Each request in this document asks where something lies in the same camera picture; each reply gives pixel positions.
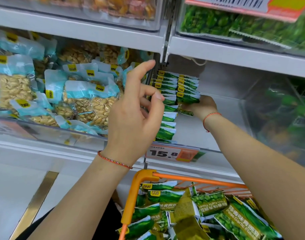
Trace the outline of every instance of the forearm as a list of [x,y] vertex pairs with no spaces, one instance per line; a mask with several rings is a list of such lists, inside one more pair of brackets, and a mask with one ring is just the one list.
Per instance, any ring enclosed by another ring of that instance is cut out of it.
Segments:
[[305,168],[220,115],[205,127],[285,239],[305,239]]
[[91,240],[112,193],[127,172],[127,168],[96,156],[28,240]]

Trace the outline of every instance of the person's left arm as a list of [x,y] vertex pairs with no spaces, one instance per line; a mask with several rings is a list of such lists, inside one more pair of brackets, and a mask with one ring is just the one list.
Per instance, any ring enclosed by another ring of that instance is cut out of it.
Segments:
[[[155,61],[144,62],[128,74],[125,94],[109,114],[103,157],[132,166],[154,140],[163,117],[164,97],[156,88],[140,83],[154,65]],[[152,96],[151,102],[144,95]],[[97,155],[28,240],[91,240],[111,195],[128,171]]]

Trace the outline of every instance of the bracelet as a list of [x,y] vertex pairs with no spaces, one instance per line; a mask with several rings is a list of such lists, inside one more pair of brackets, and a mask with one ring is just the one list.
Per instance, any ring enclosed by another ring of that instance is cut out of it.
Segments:
[[109,161],[109,162],[111,162],[111,163],[115,163],[115,164],[124,166],[124,167],[129,168],[129,169],[133,169],[133,167],[130,167],[130,166],[126,165],[126,164],[123,164],[123,163],[121,163],[121,162],[114,161],[114,160],[111,160],[111,159],[109,159],[109,158],[106,158],[106,157],[102,156],[102,154],[100,154],[101,152],[102,152],[102,151],[98,151],[98,156],[101,157],[102,159],[105,159],[106,161]]
[[206,120],[206,118],[207,118],[208,116],[214,115],[214,114],[219,114],[219,115],[221,115],[221,113],[219,113],[219,112],[214,112],[214,113],[208,114],[208,115],[204,118],[204,120],[202,121],[202,125],[204,126],[205,130],[207,130],[206,127],[205,127],[205,120]]

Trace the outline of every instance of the hand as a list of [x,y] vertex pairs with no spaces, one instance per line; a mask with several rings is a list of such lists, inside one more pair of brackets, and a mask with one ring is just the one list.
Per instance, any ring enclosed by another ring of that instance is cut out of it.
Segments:
[[[125,94],[108,116],[108,144],[101,152],[104,157],[132,166],[154,141],[163,119],[165,98],[158,89],[140,83],[154,66],[155,61],[150,60],[128,73]],[[151,102],[146,95],[152,96]]]
[[217,105],[212,97],[201,95],[199,101],[198,104],[183,104],[182,108],[193,112],[201,121],[203,121],[207,115],[218,112]]

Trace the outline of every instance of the stack of green packets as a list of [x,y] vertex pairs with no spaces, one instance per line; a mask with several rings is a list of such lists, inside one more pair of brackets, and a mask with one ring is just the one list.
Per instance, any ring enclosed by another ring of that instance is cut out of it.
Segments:
[[199,78],[158,70],[157,76],[150,81],[150,85],[158,88],[165,97],[164,116],[156,141],[177,143],[172,140],[176,133],[174,120],[177,112],[193,116],[192,112],[182,109],[181,105],[199,103],[200,93],[196,90]]

